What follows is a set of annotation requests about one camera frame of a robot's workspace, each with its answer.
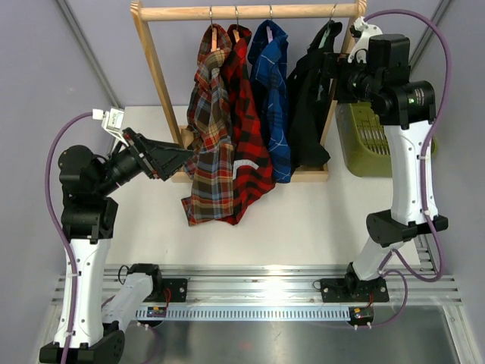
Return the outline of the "mint green hanger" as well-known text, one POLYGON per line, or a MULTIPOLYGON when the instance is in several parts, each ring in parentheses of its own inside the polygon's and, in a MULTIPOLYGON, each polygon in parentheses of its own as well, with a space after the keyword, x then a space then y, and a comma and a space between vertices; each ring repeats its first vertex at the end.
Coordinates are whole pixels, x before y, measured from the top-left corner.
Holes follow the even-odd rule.
POLYGON ((330 35, 330 28, 331 28, 331 26, 333 24, 333 16, 334 16, 336 7, 337 7, 337 2, 333 5, 333 8, 332 8, 332 11, 331 11, 329 20, 328 20, 328 22, 326 24, 326 30, 324 31, 324 33, 323 33, 323 35, 321 37, 319 46, 318 46, 319 49, 322 49, 324 47, 325 42, 327 41, 327 37, 330 35))

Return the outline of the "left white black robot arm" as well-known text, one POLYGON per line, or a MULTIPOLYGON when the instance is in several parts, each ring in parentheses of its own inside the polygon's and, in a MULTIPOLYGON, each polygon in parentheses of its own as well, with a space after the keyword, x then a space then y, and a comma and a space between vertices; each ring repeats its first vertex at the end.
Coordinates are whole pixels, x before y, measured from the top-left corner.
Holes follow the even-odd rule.
POLYGON ((111 194, 138 174, 171 178, 193 152, 176 143, 145 138, 126 128, 124 147, 102 161, 88 147, 75 145, 58 159, 63 212, 58 226, 67 270, 61 318, 53 341, 39 351, 41 363, 118 363, 125 332, 144 300, 164 292, 158 265, 129 267, 122 288, 102 301, 105 263, 114 236, 118 204, 111 194))

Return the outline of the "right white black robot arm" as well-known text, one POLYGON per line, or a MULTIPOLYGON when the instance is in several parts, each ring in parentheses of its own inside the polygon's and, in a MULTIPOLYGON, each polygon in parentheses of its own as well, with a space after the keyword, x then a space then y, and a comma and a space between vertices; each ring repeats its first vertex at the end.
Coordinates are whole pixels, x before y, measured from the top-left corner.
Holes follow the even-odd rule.
POLYGON ((366 101, 383 126, 393 179, 390 209, 367 216, 368 241, 343 278, 321 279, 325 303, 386 302, 384 267, 405 243, 449 226, 433 201, 431 136, 436 94, 426 80, 412 82, 410 41, 402 34, 359 30, 346 56, 331 58, 328 74, 337 78, 335 100, 366 101))

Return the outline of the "brown plaid shirt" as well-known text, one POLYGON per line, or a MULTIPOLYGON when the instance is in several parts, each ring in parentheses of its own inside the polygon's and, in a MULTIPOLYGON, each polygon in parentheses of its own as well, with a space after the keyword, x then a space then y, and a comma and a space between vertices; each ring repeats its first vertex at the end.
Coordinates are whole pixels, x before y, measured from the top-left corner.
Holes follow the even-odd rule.
POLYGON ((194 156, 184 171, 192 181, 190 196, 182 199, 190 226, 233 214, 233 128, 230 103, 221 68, 232 49, 226 30, 214 24, 218 50, 211 52, 211 26, 205 31, 197 56, 186 130, 194 156))

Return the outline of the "blue plaid shirt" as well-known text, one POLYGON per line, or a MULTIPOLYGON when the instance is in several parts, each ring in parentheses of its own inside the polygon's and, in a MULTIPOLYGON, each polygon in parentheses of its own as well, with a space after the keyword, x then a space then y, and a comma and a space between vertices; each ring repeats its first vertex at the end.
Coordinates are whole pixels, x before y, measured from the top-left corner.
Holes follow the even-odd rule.
POLYGON ((290 147, 287 141, 289 101, 286 88, 287 33, 271 20, 263 21, 255 32, 248 53, 250 83, 256 111, 261 121, 261 135, 278 183, 291 180, 290 147), (273 38, 268 43, 266 26, 273 38))

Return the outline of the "red black plaid shirt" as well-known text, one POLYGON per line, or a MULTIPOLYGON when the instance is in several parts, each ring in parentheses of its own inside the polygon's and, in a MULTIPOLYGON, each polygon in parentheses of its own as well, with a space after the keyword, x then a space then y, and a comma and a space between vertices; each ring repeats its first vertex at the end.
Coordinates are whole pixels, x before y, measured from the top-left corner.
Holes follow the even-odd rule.
POLYGON ((227 30, 232 43, 222 76, 230 102, 230 120, 235 143, 233 161, 233 214, 224 218, 238 224, 250 205, 275 187, 273 165, 261 135, 261 122, 249 82, 247 51, 252 32, 239 26, 240 41, 235 43, 232 24, 227 30))

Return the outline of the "lilac hanger of blue shirt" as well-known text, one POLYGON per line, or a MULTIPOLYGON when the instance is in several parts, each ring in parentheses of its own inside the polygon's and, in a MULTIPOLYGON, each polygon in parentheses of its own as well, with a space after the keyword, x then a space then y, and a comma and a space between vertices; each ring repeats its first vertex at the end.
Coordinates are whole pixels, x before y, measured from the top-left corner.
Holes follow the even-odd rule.
MULTIPOLYGON (((272 8, 272 5, 268 5, 269 7, 269 15, 270 15, 270 20, 272 21, 273 20, 273 8, 272 8)), ((273 38, 273 33, 272 33, 272 29, 271 29, 271 26, 267 25, 266 26, 266 31, 267 31, 267 38, 268 38, 268 43, 269 42, 272 42, 274 40, 273 38)))

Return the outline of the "wooden hanger of red shirt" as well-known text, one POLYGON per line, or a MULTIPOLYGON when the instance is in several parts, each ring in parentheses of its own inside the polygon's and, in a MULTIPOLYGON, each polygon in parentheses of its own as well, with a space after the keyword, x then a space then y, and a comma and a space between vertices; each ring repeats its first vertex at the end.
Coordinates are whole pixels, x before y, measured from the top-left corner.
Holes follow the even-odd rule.
POLYGON ((239 10, 238 7, 235 5, 234 6, 234 12, 235 12, 235 18, 236 18, 236 26, 233 29, 233 36, 235 43, 238 43, 240 41, 240 36, 239 36, 239 10))

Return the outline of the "wooden hanger of brown shirt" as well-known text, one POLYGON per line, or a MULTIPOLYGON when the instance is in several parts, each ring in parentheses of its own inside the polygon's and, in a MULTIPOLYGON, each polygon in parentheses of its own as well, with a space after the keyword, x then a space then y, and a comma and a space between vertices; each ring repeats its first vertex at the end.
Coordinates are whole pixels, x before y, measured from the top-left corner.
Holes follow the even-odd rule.
POLYGON ((211 22, 211 52, 216 52, 218 48, 218 29, 214 25, 212 6, 209 7, 209 18, 211 22))

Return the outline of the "green plastic basket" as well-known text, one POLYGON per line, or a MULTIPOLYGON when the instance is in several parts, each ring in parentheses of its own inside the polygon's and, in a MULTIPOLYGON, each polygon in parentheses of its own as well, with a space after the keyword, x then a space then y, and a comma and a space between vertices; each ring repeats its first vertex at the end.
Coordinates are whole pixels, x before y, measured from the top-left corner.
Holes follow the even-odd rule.
POLYGON ((427 120, 400 125, 382 125, 368 103, 340 104, 336 125, 344 162, 357 177, 390 177, 419 181, 421 150, 424 160, 436 147, 426 142, 431 123, 427 120))

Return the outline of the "wooden clothes rack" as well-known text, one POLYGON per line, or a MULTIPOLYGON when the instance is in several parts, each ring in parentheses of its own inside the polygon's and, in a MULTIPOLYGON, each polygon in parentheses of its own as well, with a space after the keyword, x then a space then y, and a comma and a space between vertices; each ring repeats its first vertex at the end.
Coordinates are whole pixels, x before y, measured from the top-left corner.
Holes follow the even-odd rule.
POLYGON ((192 141, 192 134, 181 129, 174 114, 174 107, 164 79, 152 33, 151 22, 191 21, 191 20, 259 20, 259 19, 305 19, 305 18, 346 18, 345 38, 341 52, 349 53, 355 41, 349 28, 361 16, 366 14, 366 1, 335 1, 333 3, 311 5, 233 5, 233 6, 197 6, 197 7, 146 7, 141 1, 132 1, 130 13, 133 17, 142 49, 164 112, 173 141, 180 146, 187 146, 192 141))

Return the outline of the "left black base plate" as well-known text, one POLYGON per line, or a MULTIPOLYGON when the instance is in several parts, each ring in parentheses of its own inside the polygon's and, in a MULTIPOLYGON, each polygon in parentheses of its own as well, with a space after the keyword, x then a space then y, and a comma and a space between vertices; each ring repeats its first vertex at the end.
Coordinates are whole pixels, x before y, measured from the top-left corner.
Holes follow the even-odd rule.
POLYGON ((188 280, 186 278, 163 278, 162 290, 157 292, 148 302, 165 303, 169 298, 169 304, 185 303, 188 293, 188 280))

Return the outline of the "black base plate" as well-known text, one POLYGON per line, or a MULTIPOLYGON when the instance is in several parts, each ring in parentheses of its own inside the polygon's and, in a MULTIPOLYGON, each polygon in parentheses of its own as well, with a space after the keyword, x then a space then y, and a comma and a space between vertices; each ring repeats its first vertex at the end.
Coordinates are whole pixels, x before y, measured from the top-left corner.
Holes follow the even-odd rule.
POLYGON ((319 280, 324 303, 388 303, 390 296, 384 279, 357 281, 345 278, 322 278, 319 280))
POLYGON ((188 293, 188 280, 186 278, 163 278, 162 290, 157 292, 148 302, 165 303, 169 298, 169 304, 185 303, 188 293))

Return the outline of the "aluminium mounting rail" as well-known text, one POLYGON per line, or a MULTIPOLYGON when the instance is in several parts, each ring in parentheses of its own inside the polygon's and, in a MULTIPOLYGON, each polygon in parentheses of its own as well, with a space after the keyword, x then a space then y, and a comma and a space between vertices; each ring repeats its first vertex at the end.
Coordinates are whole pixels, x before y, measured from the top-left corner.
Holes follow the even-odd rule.
POLYGON ((425 283, 411 275, 389 275, 388 303, 324 303, 319 280, 336 278, 339 270, 321 268, 179 268, 165 267, 163 278, 186 278, 185 303, 145 301, 136 309, 139 321, 348 321, 354 308, 459 306, 454 278, 425 283))

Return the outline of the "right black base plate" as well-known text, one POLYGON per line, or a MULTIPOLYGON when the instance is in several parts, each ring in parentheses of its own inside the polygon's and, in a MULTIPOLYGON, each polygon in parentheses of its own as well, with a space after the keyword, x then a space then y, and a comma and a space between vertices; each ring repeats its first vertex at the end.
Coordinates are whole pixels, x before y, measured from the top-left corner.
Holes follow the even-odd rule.
POLYGON ((384 279, 357 281, 345 278, 322 278, 319 280, 324 303, 388 303, 390 296, 384 279))

